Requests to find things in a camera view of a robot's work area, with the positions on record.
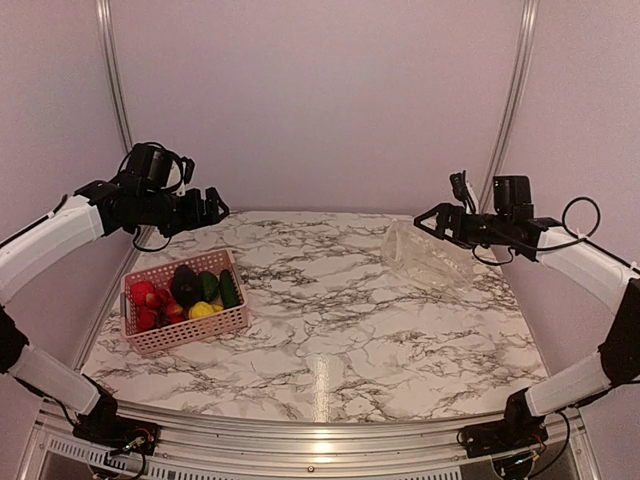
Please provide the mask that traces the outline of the left aluminium frame post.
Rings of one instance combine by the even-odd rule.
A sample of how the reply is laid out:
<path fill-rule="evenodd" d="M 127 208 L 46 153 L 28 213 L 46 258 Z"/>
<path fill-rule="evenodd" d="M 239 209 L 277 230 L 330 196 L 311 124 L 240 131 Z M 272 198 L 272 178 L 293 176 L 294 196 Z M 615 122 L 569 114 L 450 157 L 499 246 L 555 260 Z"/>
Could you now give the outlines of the left aluminium frame post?
<path fill-rule="evenodd" d="M 96 0 L 95 3 L 102 56 L 116 126 L 123 150 L 128 152 L 133 146 L 133 136 L 129 125 L 120 75 L 111 2 L 109 0 Z"/>

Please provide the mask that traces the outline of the red fake cherry tomato bunch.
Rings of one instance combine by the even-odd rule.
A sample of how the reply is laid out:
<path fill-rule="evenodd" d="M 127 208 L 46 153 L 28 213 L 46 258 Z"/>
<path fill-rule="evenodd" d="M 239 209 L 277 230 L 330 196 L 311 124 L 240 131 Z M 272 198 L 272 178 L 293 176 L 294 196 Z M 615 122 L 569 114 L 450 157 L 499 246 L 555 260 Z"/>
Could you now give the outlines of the red fake cherry tomato bunch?
<path fill-rule="evenodd" d="M 166 289 L 156 289 L 141 297 L 137 307 L 137 328 L 139 332 L 160 329 L 186 320 L 184 309 Z"/>

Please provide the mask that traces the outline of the yellow fake lemon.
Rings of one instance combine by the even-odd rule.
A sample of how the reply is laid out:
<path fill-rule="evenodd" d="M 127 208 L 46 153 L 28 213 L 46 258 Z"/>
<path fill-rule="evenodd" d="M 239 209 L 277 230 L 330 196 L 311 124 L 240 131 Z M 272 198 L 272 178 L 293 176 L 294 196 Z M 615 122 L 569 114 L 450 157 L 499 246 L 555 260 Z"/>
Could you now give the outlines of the yellow fake lemon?
<path fill-rule="evenodd" d="M 224 310 L 224 308 L 217 304 L 210 304 L 204 301 L 194 304 L 188 312 L 188 318 L 190 320 L 215 315 Z"/>

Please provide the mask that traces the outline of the right aluminium frame post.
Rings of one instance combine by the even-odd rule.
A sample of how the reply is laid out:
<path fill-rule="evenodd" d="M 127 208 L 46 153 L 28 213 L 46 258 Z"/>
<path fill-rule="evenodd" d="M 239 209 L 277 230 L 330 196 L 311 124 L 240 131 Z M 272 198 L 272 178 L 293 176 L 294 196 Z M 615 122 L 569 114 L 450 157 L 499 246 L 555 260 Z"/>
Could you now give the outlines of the right aluminium frame post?
<path fill-rule="evenodd" d="M 514 64 L 509 81 L 505 107 L 503 109 L 489 163 L 489 170 L 487 174 L 489 180 L 500 173 L 507 156 L 507 150 L 513 133 L 515 119 L 526 87 L 534 45 L 539 4 L 540 2 L 538 0 L 525 0 L 522 2 Z"/>

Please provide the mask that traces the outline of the pink perforated plastic basket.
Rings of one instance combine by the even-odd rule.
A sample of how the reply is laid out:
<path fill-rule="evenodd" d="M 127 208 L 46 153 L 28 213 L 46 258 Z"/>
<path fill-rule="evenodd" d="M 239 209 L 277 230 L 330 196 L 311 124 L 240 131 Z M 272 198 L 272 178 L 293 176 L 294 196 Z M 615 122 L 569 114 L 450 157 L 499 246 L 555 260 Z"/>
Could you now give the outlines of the pink perforated plastic basket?
<path fill-rule="evenodd" d="M 228 249 L 124 276 L 123 337 L 148 354 L 249 325 L 247 295 Z"/>

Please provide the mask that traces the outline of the dark green fake avocado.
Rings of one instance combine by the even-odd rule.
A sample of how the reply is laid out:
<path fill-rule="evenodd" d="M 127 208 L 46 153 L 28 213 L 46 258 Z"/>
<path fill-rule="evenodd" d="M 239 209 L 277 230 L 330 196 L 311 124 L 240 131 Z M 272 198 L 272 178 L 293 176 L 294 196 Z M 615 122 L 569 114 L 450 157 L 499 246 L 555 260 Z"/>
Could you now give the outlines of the dark green fake avocado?
<path fill-rule="evenodd" d="M 198 277 L 202 283 L 202 300 L 207 303 L 213 302 L 219 294 L 217 276 L 210 271 L 202 271 L 198 273 Z"/>

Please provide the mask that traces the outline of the aluminium frame post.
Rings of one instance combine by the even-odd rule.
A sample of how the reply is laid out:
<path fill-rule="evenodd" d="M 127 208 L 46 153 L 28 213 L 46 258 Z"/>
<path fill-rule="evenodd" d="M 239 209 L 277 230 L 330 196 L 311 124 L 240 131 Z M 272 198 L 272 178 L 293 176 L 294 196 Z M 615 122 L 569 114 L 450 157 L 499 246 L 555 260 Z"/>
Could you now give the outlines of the aluminium frame post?
<path fill-rule="evenodd" d="M 129 125 L 120 75 L 111 2 L 109 0 L 96 0 L 95 3 L 102 56 L 116 126 L 123 150 L 128 152 L 133 146 L 133 136 Z"/>
<path fill-rule="evenodd" d="M 489 170 L 487 174 L 489 180 L 500 173 L 507 156 L 507 150 L 513 133 L 515 119 L 526 87 L 534 45 L 539 4 L 540 2 L 538 0 L 525 0 L 522 2 L 514 64 L 509 81 L 505 107 L 503 109 L 489 163 Z"/>

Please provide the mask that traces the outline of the green fake cucumber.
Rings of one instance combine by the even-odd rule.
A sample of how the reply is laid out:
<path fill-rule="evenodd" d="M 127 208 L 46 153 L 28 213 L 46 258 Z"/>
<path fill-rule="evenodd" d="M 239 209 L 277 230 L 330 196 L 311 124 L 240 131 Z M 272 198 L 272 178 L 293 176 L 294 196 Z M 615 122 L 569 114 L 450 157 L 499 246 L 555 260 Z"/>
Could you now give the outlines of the green fake cucumber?
<path fill-rule="evenodd" d="M 229 270 L 222 270 L 219 275 L 219 294 L 225 309 L 238 307 L 241 304 L 233 275 Z"/>

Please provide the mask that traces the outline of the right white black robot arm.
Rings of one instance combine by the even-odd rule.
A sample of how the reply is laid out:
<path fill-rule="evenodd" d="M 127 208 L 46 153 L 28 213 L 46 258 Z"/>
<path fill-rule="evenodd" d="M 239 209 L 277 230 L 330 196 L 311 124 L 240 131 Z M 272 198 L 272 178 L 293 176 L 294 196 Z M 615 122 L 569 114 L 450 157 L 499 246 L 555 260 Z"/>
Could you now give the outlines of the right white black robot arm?
<path fill-rule="evenodd" d="M 547 269 L 550 294 L 541 306 L 527 305 L 527 314 L 552 308 L 577 326 L 581 314 L 606 320 L 594 330 L 602 336 L 591 347 L 574 347 L 572 363 L 558 366 L 549 378 L 509 397 L 495 438 L 515 448 L 552 413 L 589 403 L 639 381 L 639 267 L 598 245 L 593 236 L 570 227 L 568 217 L 540 217 L 534 211 L 526 176 L 496 176 L 492 181 L 494 210 L 481 210 L 465 173 L 450 177 L 454 202 L 439 203 L 417 215 L 413 224 L 432 237 L 471 252 L 506 248 L 513 258 Z"/>

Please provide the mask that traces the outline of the clear zip top bag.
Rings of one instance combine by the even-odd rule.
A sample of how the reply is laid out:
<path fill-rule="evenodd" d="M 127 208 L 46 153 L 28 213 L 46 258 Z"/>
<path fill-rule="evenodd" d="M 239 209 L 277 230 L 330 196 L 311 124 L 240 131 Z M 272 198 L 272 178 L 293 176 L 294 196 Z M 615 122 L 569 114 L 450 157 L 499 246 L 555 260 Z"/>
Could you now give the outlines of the clear zip top bag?
<path fill-rule="evenodd" d="M 392 271 L 424 289 L 468 289 L 474 261 L 466 250 L 433 238 L 409 220 L 393 219 L 381 245 Z"/>

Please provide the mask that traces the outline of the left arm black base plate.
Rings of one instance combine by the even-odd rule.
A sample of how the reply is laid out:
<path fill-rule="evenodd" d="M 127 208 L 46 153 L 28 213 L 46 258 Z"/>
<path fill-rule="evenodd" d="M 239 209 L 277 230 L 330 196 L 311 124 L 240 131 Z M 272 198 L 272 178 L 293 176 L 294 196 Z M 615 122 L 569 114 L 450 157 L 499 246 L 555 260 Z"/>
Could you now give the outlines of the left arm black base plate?
<path fill-rule="evenodd" d="M 88 414 L 77 414 L 76 418 L 73 435 L 109 447 L 111 456 L 131 452 L 151 456 L 154 453 L 159 425 L 119 415 L 117 401 L 106 391 L 100 392 L 96 405 Z"/>

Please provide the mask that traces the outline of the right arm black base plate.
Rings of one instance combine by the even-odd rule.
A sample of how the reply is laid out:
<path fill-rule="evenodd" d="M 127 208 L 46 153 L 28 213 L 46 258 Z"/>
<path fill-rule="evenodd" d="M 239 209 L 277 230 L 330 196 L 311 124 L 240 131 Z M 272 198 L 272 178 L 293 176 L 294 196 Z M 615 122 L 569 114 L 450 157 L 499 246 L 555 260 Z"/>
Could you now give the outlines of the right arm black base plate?
<path fill-rule="evenodd" d="M 525 392 L 522 389 L 509 396 L 500 420 L 468 425 L 458 431 L 456 441 L 469 458 L 505 453 L 548 439 L 545 417 L 531 413 Z"/>

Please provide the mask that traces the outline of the red fake pepper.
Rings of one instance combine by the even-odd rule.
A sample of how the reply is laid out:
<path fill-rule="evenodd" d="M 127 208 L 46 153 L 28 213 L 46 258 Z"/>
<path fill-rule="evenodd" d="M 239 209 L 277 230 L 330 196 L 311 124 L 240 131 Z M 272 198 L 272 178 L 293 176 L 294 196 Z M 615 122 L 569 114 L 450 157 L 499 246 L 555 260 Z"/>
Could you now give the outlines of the red fake pepper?
<path fill-rule="evenodd" d="M 140 281 L 131 286 L 131 297 L 137 306 L 146 304 L 146 297 L 155 293 L 155 286 L 150 281 Z"/>

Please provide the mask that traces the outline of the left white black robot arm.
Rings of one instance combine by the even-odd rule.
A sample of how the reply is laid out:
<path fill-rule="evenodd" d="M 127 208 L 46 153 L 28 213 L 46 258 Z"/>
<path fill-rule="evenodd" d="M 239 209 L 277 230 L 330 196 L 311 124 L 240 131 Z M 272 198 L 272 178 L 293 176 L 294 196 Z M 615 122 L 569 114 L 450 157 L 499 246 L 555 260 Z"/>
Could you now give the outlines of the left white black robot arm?
<path fill-rule="evenodd" d="M 64 196 L 50 212 L 1 243 L 1 303 L 74 251 L 123 230 L 154 227 L 166 239 L 216 225 L 230 209 L 218 191 L 190 188 L 195 163 L 157 142 L 135 144 L 110 180 L 95 180 Z M 14 320 L 1 315 L 1 372 L 76 413 L 106 445 L 125 438 L 115 399 L 87 377 L 31 345 Z"/>

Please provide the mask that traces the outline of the dark purple fake eggplant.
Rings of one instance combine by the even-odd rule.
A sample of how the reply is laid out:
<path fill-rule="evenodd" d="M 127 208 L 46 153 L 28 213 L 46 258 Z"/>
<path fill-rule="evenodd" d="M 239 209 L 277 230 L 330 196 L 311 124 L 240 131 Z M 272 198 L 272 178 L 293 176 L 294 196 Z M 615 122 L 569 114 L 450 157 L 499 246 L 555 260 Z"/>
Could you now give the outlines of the dark purple fake eggplant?
<path fill-rule="evenodd" d="M 171 279 L 170 293 L 183 308 L 190 308 L 202 299 L 202 283 L 189 266 L 179 265 Z"/>

